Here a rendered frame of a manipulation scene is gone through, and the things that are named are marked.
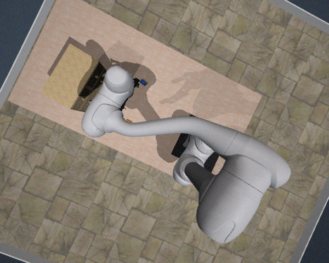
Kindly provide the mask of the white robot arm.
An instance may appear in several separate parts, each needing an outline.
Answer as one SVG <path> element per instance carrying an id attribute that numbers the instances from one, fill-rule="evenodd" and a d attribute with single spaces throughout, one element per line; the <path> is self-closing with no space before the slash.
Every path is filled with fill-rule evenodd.
<path id="1" fill-rule="evenodd" d="M 198 190 L 196 221 L 217 243 L 235 239 L 254 216 L 268 187 L 278 188 L 290 178 L 291 168 L 276 151 L 235 129 L 193 116 L 126 121 L 120 108 L 133 93 L 131 74 L 121 66 L 110 67 L 83 115 L 82 130 L 93 138 L 112 132 L 130 137 L 188 134 L 173 178 Z M 213 152 L 225 159 L 217 175 L 204 168 Z"/>

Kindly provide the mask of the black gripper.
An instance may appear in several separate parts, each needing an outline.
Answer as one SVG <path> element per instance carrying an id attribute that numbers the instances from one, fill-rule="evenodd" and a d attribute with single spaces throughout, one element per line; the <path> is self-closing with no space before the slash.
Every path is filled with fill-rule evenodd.
<path id="1" fill-rule="evenodd" d="M 140 82 L 140 80 L 139 79 L 137 79 L 137 78 L 134 78 L 133 79 L 133 81 L 134 81 L 134 87 L 137 87 L 137 88 L 139 88 L 139 83 L 138 82 Z M 128 100 L 128 98 L 126 99 L 126 101 Z M 122 109 L 125 109 L 126 110 L 126 108 L 124 107 L 125 106 L 125 104 L 126 104 L 126 101 L 123 103 L 123 105 L 121 106 L 121 108 L 120 108 L 120 110 L 122 111 Z"/>

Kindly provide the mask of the tan wooden drawer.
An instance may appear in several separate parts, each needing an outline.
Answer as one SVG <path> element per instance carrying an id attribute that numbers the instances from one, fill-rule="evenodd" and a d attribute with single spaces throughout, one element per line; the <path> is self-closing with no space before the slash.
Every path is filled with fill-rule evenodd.
<path id="1" fill-rule="evenodd" d="M 90 102 L 93 100 L 93 98 L 96 96 L 96 93 L 91 91 L 86 98 L 84 104 L 82 105 L 81 109 L 82 111 L 86 111 L 87 107 L 89 106 Z"/>
<path id="2" fill-rule="evenodd" d="M 101 85 L 103 83 L 105 72 L 106 71 L 103 70 L 103 72 L 101 73 L 99 79 L 97 80 L 96 84 L 93 87 L 93 90 L 95 90 L 96 92 L 98 92 L 98 90 L 100 89 L 100 87 L 101 87 Z"/>
<path id="3" fill-rule="evenodd" d="M 93 88 L 97 79 L 99 79 L 99 76 L 102 73 L 102 71 L 103 71 L 103 68 L 98 63 L 98 65 L 96 66 L 95 70 L 93 71 L 93 73 L 92 73 L 91 77 L 89 78 L 88 82 L 86 83 L 86 85 L 89 86 L 90 88 Z"/>
<path id="4" fill-rule="evenodd" d="M 78 96 L 77 100 L 75 101 L 72 108 L 80 109 L 84 101 L 86 100 L 88 94 L 90 93 L 90 89 L 84 86 L 83 90 L 81 91 L 80 95 Z"/>

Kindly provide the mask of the dark brown wooden chest of drawers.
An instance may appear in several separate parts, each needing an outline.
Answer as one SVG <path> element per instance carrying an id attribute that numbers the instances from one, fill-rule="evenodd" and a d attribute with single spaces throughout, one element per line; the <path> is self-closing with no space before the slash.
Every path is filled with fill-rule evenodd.
<path id="1" fill-rule="evenodd" d="M 69 44 L 56 68 L 41 90 L 41 93 L 68 107 L 69 109 L 81 111 L 72 108 L 72 106 L 84 86 L 89 88 L 91 91 L 94 91 L 92 88 L 86 86 L 86 83 L 98 63 L 106 71 L 98 60 L 76 48 L 72 44 Z"/>

